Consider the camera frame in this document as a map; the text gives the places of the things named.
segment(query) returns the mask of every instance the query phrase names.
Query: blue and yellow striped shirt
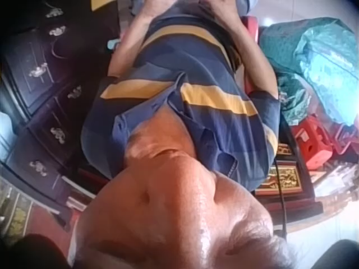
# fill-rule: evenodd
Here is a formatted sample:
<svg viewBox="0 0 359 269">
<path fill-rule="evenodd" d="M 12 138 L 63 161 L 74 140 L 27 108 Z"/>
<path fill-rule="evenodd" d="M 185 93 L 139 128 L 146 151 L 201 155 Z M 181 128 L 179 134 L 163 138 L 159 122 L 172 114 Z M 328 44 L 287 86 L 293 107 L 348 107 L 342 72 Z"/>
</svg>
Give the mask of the blue and yellow striped shirt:
<svg viewBox="0 0 359 269">
<path fill-rule="evenodd" d="M 82 129 L 90 164 L 116 176 L 132 130 L 167 103 L 205 167 L 257 188 L 277 150 L 280 104 L 267 92 L 247 96 L 238 88 L 232 48 L 214 22 L 186 17 L 153 25 L 130 74 L 101 83 Z"/>
</svg>

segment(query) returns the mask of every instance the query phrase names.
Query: yellow stripe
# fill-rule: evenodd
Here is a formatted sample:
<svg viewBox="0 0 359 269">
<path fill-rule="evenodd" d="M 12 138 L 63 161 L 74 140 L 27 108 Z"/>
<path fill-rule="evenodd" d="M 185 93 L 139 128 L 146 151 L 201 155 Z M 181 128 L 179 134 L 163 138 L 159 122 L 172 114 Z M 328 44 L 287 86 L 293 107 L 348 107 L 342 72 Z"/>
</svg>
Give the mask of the yellow stripe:
<svg viewBox="0 0 359 269">
<path fill-rule="evenodd" d="M 274 132 L 265 124 L 263 124 L 265 138 L 270 143 L 271 147 L 273 148 L 274 154 L 277 153 L 278 149 L 278 140 L 275 136 Z"/>
<path fill-rule="evenodd" d="M 184 83 L 181 87 L 183 101 L 191 105 L 205 105 L 211 108 L 230 110 L 235 114 L 256 115 L 257 110 L 252 101 L 243 101 L 238 95 L 223 92 L 217 86 L 191 85 Z"/>
<path fill-rule="evenodd" d="M 109 85 L 101 94 L 103 99 L 112 98 L 142 98 L 150 99 L 170 87 L 173 82 L 150 80 L 125 80 L 118 84 Z"/>
<path fill-rule="evenodd" d="M 173 35 L 173 34 L 195 35 L 195 36 L 198 36 L 199 38 L 207 40 L 209 43 L 212 43 L 213 45 L 218 46 L 221 49 L 225 59 L 227 60 L 228 65 L 231 66 L 227 52 L 224 49 L 224 46 L 222 46 L 222 44 L 214 36 L 212 36 L 212 34 L 210 32 L 208 32 L 207 30 L 205 30 L 201 27 L 194 26 L 194 25 L 169 25 L 169 26 L 163 27 L 163 28 L 159 29 L 158 31 L 156 31 L 153 35 L 151 35 L 146 40 L 146 42 L 142 45 L 141 49 L 143 49 L 144 47 L 146 47 L 147 45 L 152 43 L 154 40 L 156 40 L 162 36 Z"/>
<path fill-rule="evenodd" d="M 92 11 L 97 10 L 98 8 L 104 6 L 105 4 L 108 4 L 109 2 L 112 2 L 114 0 L 91 0 L 91 9 Z"/>
</svg>

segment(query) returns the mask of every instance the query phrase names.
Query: metal drawer handle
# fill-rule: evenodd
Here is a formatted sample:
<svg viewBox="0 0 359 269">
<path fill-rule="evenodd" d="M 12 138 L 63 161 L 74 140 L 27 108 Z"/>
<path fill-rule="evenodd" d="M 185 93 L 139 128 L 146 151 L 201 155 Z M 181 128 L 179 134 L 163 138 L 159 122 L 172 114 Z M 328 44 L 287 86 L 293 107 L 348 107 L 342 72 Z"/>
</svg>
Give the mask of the metal drawer handle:
<svg viewBox="0 0 359 269">
<path fill-rule="evenodd" d="M 47 176 L 46 167 L 40 161 L 31 161 L 29 162 L 29 166 L 34 168 L 42 177 Z"/>
<path fill-rule="evenodd" d="M 79 98 L 81 95 L 81 86 L 78 86 L 76 88 L 74 88 L 68 95 L 67 98 L 68 99 L 76 99 Z"/>
<path fill-rule="evenodd" d="M 49 13 L 46 14 L 46 18 L 61 16 L 63 11 L 61 8 L 52 8 Z"/>
<path fill-rule="evenodd" d="M 57 139 L 61 145 L 65 144 L 66 136 L 65 133 L 61 130 L 61 128 L 52 127 L 50 129 L 50 132 L 54 135 L 55 139 Z"/>
<path fill-rule="evenodd" d="M 41 66 L 36 66 L 36 68 L 29 73 L 29 77 L 40 77 L 45 74 L 46 71 L 47 63 L 43 63 Z"/>
<path fill-rule="evenodd" d="M 59 36 L 65 32 L 66 26 L 57 27 L 49 32 L 49 35 Z"/>
</svg>

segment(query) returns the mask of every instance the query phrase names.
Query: red plastic stool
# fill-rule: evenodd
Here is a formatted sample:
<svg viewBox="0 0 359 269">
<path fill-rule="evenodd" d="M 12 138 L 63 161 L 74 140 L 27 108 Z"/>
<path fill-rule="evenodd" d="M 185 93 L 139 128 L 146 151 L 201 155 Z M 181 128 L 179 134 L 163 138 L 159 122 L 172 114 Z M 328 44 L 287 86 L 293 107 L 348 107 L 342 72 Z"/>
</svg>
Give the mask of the red plastic stool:
<svg viewBox="0 0 359 269">
<path fill-rule="evenodd" d="M 308 170 L 319 168 L 332 156 L 330 139 L 317 118 L 308 116 L 298 126 L 293 126 L 292 132 Z"/>
</svg>

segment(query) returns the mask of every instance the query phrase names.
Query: tiled floor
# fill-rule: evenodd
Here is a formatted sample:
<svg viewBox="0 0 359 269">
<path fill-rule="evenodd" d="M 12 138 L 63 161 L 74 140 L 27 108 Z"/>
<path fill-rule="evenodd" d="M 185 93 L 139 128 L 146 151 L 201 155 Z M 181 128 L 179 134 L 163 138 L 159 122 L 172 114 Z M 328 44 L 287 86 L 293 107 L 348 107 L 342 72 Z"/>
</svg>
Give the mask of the tiled floor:
<svg viewBox="0 0 359 269">
<path fill-rule="evenodd" d="M 260 25 L 265 26 L 305 18 L 335 17 L 359 36 L 358 10 L 346 0 L 259 0 L 250 14 L 258 18 Z M 359 242 L 358 212 L 359 202 L 352 203 L 342 213 L 327 221 L 289 234 L 288 242 L 295 252 L 297 268 L 311 268 L 340 239 Z"/>
<path fill-rule="evenodd" d="M 350 239 L 359 242 L 359 202 L 351 202 L 335 217 L 288 234 L 288 242 L 297 260 L 297 269 L 309 269 L 335 242 Z"/>
<path fill-rule="evenodd" d="M 258 0 L 250 15 L 266 26 L 305 18 L 334 17 L 341 19 L 359 36 L 358 10 L 347 0 Z"/>
</svg>

